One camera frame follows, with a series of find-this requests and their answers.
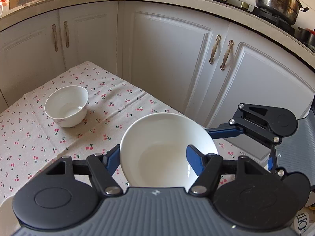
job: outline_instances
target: cherry print tablecloth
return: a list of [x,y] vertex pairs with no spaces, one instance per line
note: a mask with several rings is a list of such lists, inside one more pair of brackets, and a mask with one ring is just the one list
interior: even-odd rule
[[[45,114],[44,105],[50,94],[67,85],[88,90],[88,113],[79,125],[61,128]],[[179,113],[91,62],[25,94],[0,114],[0,204],[62,155],[85,159],[93,153],[105,154],[120,143],[134,121],[154,112]],[[224,140],[215,143],[225,159],[237,159],[241,154]],[[113,177],[127,188],[120,167]],[[86,178],[79,179],[88,183]],[[229,180],[231,177],[224,176],[220,184]]]

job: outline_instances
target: stainless steel pot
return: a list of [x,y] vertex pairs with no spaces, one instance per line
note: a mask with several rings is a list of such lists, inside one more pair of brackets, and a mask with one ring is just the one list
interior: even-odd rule
[[258,8],[280,16],[290,25],[295,24],[299,11],[308,11],[307,7],[302,7],[299,0],[255,0],[255,3]]

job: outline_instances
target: cabinet handle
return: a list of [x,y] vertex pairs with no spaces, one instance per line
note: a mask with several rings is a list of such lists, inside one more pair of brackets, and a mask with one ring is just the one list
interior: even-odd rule
[[211,58],[209,60],[210,65],[213,64],[213,57],[215,56],[216,49],[217,49],[218,44],[221,40],[221,35],[218,34],[217,38],[215,40],[216,40],[216,42],[215,42],[215,45],[213,45],[212,52],[211,52]]
[[226,50],[226,52],[225,52],[225,54],[224,54],[224,57],[223,57],[222,65],[220,66],[221,71],[223,71],[223,70],[225,69],[225,63],[226,63],[226,61],[227,61],[227,58],[229,57],[229,53],[230,53],[230,51],[231,51],[233,45],[234,45],[233,40],[230,40],[230,41],[229,41],[229,46],[228,46],[228,48],[227,48],[227,50]]
[[65,25],[66,36],[67,36],[67,40],[66,40],[66,48],[69,48],[69,30],[68,30],[68,22],[67,22],[67,21],[65,21],[63,24]]
[[55,51],[58,51],[58,37],[57,37],[57,33],[56,33],[56,25],[53,24],[51,26],[53,28],[53,33],[54,33],[54,38],[55,38]]

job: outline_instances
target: pot handle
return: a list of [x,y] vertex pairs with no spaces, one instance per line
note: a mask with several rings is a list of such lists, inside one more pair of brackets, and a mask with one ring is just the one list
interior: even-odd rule
[[308,7],[305,7],[305,8],[301,7],[301,8],[300,8],[300,11],[302,11],[302,12],[305,12],[305,11],[308,11],[308,10],[309,10]]

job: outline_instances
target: small pot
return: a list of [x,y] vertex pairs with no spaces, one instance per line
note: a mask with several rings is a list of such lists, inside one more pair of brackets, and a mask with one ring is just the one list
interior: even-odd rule
[[288,24],[294,25],[299,11],[308,11],[303,8],[299,0],[255,0],[258,8],[270,11],[274,15],[280,16]]
[[302,43],[307,43],[308,45],[315,46],[315,29],[314,31],[309,29],[309,28],[301,28],[299,27],[300,30],[300,38],[299,40]]

